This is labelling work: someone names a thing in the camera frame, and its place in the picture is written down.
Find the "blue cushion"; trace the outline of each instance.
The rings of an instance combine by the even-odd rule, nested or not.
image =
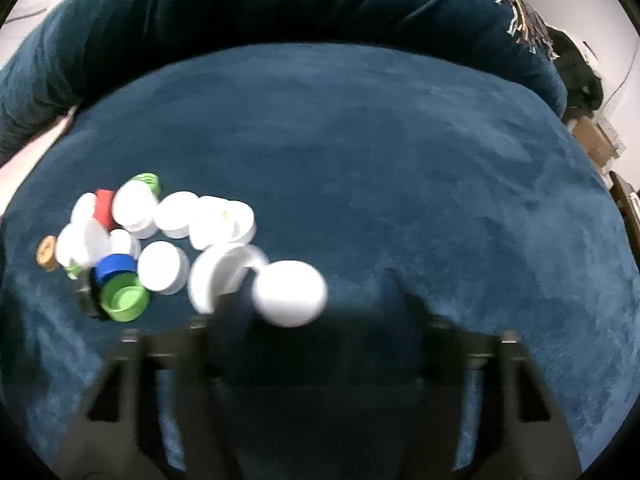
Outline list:
[[[0,165],[71,106],[153,68],[266,41],[388,44],[494,73],[560,116],[553,63],[517,44],[496,0],[66,0],[0,72]]]
[[[225,413],[250,480],[327,480],[361,468],[366,474],[351,478],[396,478],[414,416],[406,380],[419,352],[416,327],[383,301],[387,267],[463,327],[520,333],[583,464],[638,396],[640,276],[623,221],[539,96],[397,50],[247,46],[167,66],[82,111],[7,209],[4,389],[12,417],[49,462],[123,326],[84,316],[65,273],[43,272],[34,253],[82,193],[117,189],[142,171],[157,173],[165,193],[246,201],[255,244],[271,260],[309,262],[328,282],[325,316],[302,332],[238,329],[236,373],[258,370],[267,381],[322,369],[377,385],[351,418],[332,402],[275,406],[268,395],[231,391]],[[175,243],[193,261],[188,240]],[[127,327],[168,330],[193,313],[184,290],[154,296]],[[463,427],[463,457],[472,428]],[[167,435],[179,463],[175,433]]]

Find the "blue fabric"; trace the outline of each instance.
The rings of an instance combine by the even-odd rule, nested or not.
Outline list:
[[[561,116],[553,63],[496,0],[65,0],[0,72],[0,165],[70,107],[168,62],[270,41],[387,44],[532,89]]]
[[[347,441],[353,450],[333,455],[302,440],[293,456],[289,442],[273,436],[274,413],[288,416],[287,425],[297,416],[311,424],[300,405],[270,412],[268,402],[231,392],[227,413],[251,479],[340,478],[358,457],[370,467],[367,478],[394,476],[412,420],[414,397],[404,382],[419,356],[415,327],[381,299],[387,267],[463,327],[520,333],[558,396],[583,464],[638,396],[640,278],[623,221],[540,97],[397,50],[248,46],[167,66],[93,104],[7,209],[0,237],[6,403],[49,462],[123,325],[84,316],[65,273],[43,272],[34,253],[68,222],[78,196],[117,189],[142,171],[158,174],[165,193],[187,189],[249,203],[255,244],[271,260],[309,262],[328,282],[321,320],[289,333],[270,347],[273,355],[263,355],[260,331],[240,326],[241,346],[262,354],[231,345],[237,373],[260,359],[285,367],[292,356],[313,368],[311,357],[325,350],[321,365],[337,367],[332,377],[392,386],[388,395],[380,386],[368,402],[352,404],[353,420],[371,416],[378,425],[348,419],[341,426],[331,412],[318,438],[339,428],[332,450]],[[175,243],[193,261],[188,241]],[[181,291],[153,297],[127,326],[157,332],[192,314]],[[269,376],[278,376],[277,367],[264,369]],[[468,443],[471,429],[463,429]],[[179,462],[175,435],[169,440]],[[363,448],[371,444],[366,454],[354,451],[361,440]]]

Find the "wire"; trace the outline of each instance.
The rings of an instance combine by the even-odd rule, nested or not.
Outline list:
[[[638,56],[638,50],[640,50],[640,36],[638,36],[638,39],[636,40],[636,50],[634,52],[634,56],[631,59],[631,64],[629,65],[629,69],[626,71],[625,78],[618,85],[618,87],[613,91],[613,93],[609,96],[609,98],[605,101],[605,103],[600,107],[600,110],[598,111],[596,117],[594,118],[594,122],[597,123],[600,120],[600,118],[604,114],[604,110],[607,107],[607,105],[609,105],[609,103],[615,97],[618,91],[625,85],[626,80],[629,79],[629,76],[631,75],[631,71],[633,70],[633,67],[634,67],[634,63],[636,62],[636,57]]]

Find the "blue velvet surface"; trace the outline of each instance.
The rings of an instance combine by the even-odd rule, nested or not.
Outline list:
[[[638,396],[640,278],[622,218],[539,96],[396,50],[248,46],[169,65],[93,104],[7,209],[6,404],[48,462],[123,325],[84,316],[64,272],[43,272],[34,252],[68,222],[82,193],[117,189],[142,171],[157,173],[165,193],[249,203],[255,244],[271,260],[311,263],[328,282],[321,320],[280,345],[264,348],[259,331],[239,329],[241,344],[228,357],[237,373],[262,359],[273,365],[263,370],[269,382],[279,377],[274,363],[286,370],[295,355],[304,371],[326,351],[322,366],[337,367],[334,377],[377,385],[352,402],[353,419],[330,402],[315,414],[300,403],[278,412],[268,398],[253,402],[230,390],[227,415],[251,479],[346,478],[363,468],[365,478],[394,476],[415,400],[406,380],[419,355],[415,326],[393,301],[381,301],[387,267],[463,327],[520,333],[558,396],[583,464]],[[188,241],[177,244],[193,261]],[[181,291],[155,296],[128,326],[156,332],[191,314]],[[297,420],[319,424],[311,426],[316,437],[296,439]],[[335,445],[322,450],[329,435]]]
[[[520,83],[561,116],[553,63],[496,0],[65,0],[0,71],[0,165],[58,115],[149,70],[271,41],[386,44]]]

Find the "brown wooden furniture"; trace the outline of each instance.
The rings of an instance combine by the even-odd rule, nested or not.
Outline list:
[[[629,238],[636,264],[640,269],[640,201],[631,185],[619,174],[610,171],[609,176],[613,181],[610,193],[625,221],[626,235]]]

